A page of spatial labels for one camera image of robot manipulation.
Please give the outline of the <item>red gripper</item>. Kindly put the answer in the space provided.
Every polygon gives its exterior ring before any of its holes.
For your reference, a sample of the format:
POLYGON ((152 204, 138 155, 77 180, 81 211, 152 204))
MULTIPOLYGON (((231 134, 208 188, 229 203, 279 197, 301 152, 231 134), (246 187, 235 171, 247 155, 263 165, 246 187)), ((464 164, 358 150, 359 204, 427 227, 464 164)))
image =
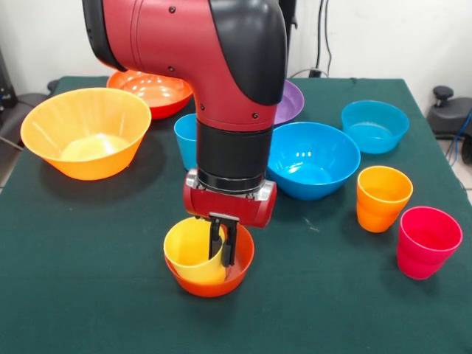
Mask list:
MULTIPOLYGON (((225 268, 235 264, 237 241, 237 221, 244 226, 265 227, 271 220, 277 198, 277 185, 273 181, 264 181, 253 198, 246 195, 227 195, 211 190, 197 188, 195 178, 184 182, 184 207, 191 215, 202 218, 218 216, 226 228, 226 239, 222 250, 222 265, 225 268)), ((219 218, 210 218, 209 259, 212 259, 221 248, 221 222, 219 218)))

